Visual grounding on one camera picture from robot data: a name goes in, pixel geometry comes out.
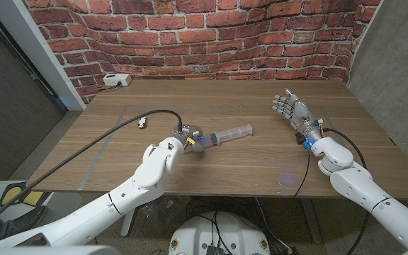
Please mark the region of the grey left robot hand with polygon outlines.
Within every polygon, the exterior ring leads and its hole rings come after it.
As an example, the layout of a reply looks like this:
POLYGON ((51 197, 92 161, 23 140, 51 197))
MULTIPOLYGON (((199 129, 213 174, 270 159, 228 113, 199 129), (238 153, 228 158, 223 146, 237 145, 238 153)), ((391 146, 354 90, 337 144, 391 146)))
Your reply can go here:
POLYGON ((176 139, 180 140, 184 147, 184 152, 202 152, 203 146, 198 142, 199 138, 203 136, 202 129, 197 125, 183 124, 181 130, 179 126, 174 129, 176 139))

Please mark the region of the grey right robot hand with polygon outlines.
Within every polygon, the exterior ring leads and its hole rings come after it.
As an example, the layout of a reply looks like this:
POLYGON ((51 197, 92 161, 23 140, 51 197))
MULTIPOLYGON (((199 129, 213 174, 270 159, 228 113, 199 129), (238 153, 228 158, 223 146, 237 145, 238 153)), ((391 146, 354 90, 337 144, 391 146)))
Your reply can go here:
POLYGON ((293 129, 312 143, 322 139, 322 132, 307 105, 289 89, 285 92, 287 96, 275 95, 272 109, 289 120, 293 129))

